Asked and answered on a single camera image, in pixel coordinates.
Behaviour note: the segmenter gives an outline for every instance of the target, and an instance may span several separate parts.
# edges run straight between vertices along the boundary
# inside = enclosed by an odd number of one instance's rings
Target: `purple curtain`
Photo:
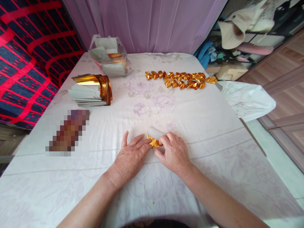
[[[86,48],[118,36],[128,53],[193,54],[227,0],[63,0]]]

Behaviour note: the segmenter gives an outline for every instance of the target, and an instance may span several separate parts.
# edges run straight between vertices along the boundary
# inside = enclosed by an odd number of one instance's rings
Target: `forearm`
[[[58,227],[99,226],[103,215],[117,192],[117,188],[111,183],[109,178],[108,172],[105,172]]]
[[[218,225],[223,227],[268,227],[195,166],[189,167],[179,176]]]

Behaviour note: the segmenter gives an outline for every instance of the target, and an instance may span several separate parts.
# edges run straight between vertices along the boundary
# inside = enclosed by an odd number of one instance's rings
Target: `hand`
[[[160,145],[165,147],[163,154],[159,149],[153,147],[155,156],[169,170],[178,176],[188,167],[192,166],[188,155],[188,148],[181,137],[168,132],[159,138]]]
[[[121,149],[113,165],[108,169],[109,180],[118,189],[131,180],[139,172],[145,161],[147,151],[151,149],[152,139],[140,141],[144,134],[136,136],[127,145],[129,132],[123,136]]]

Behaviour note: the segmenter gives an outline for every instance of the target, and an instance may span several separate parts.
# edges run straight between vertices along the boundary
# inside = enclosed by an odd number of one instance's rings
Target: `cardboard box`
[[[209,74],[209,77],[213,76],[215,73],[219,72],[220,65],[217,63],[208,64],[206,72]]]
[[[247,71],[248,69],[242,63],[229,63],[221,66],[221,69],[215,76],[219,80],[235,81]]]

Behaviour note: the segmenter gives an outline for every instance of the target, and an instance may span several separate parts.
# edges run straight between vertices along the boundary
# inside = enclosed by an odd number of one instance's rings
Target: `plastic bag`
[[[275,100],[260,86],[235,81],[219,81],[222,94],[245,122],[262,117],[276,107]]]
[[[127,52],[118,37],[93,35],[89,55],[109,77],[126,76],[131,67]]]

